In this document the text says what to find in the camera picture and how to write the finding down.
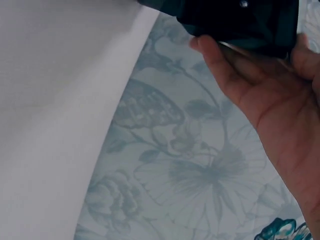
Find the hand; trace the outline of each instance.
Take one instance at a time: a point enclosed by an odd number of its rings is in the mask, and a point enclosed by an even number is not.
[[[292,66],[241,54],[209,36],[190,46],[202,53],[223,93],[255,127],[265,152],[297,199],[313,238],[320,239],[320,55],[298,35]]]

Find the white sheet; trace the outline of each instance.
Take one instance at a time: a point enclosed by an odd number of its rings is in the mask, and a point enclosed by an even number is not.
[[[157,15],[130,0],[0,1],[0,239],[73,239]]]

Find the black object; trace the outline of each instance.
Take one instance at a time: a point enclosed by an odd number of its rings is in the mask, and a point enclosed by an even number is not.
[[[270,57],[286,58],[297,39],[299,0],[138,0],[177,18],[189,34],[210,35]]]

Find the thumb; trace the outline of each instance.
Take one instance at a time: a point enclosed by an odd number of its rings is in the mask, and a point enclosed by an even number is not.
[[[307,80],[313,80],[320,72],[320,54],[309,49],[308,37],[304,33],[297,36],[291,53],[291,63],[297,74]]]

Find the light blue fabric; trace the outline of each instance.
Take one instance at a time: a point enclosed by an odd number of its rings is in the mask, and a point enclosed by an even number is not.
[[[308,7],[307,19],[320,19],[319,5]],[[318,50],[320,23],[310,24],[304,31]],[[189,39],[160,15],[114,115],[74,239],[310,239],[255,130]]]

